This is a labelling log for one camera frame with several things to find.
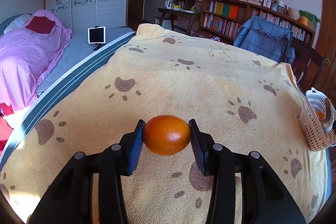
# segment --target orange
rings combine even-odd
[[[179,153],[190,142],[188,124],[172,115],[160,115],[150,119],[143,131],[143,142],[147,148],[162,156]]]
[[[324,121],[324,114],[320,111],[315,111],[316,112],[316,115],[317,115],[317,118],[319,119],[320,122],[323,122]]]

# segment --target white plastic basket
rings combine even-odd
[[[328,134],[329,138],[323,131],[322,125],[317,118],[315,110],[326,114],[325,100],[326,96],[314,89],[306,91],[306,99],[304,101],[300,123],[306,136],[309,148],[312,151],[320,151],[336,145],[336,134],[332,129]]]

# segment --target gray mattress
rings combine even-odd
[[[128,32],[133,32],[133,30],[128,27],[106,28],[106,44]],[[64,53],[58,64],[48,74],[41,85],[37,87],[36,94],[38,97],[73,66],[92,54],[94,52],[93,49],[96,47],[95,44],[88,43],[87,32],[75,34],[70,39],[69,44],[70,45],[64,49]]]

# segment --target red cloth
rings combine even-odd
[[[12,106],[8,106],[5,103],[0,103],[0,108],[2,109],[2,114],[4,116],[14,114]]]
[[[11,128],[8,123],[0,117],[0,155],[4,149],[9,136],[12,134],[13,128]]]
[[[26,28],[37,33],[50,33],[54,25],[55,21],[47,17],[34,16]]]

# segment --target table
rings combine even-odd
[[[167,9],[167,8],[158,8],[157,10],[160,13],[162,13],[159,25],[162,26],[162,22],[165,19],[165,15],[169,14],[170,15],[171,29],[173,31],[174,31],[174,19],[173,19],[172,15],[180,16],[180,17],[184,17],[186,19],[189,19],[188,28],[187,28],[187,31],[185,33],[186,35],[190,35],[191,28],[193,27],[195,20],[199,20],[200,19],[200,17],[199,17],[198,14],[187,13],[187,12],[184,12],[182,10],[177,11],[177,10]]]

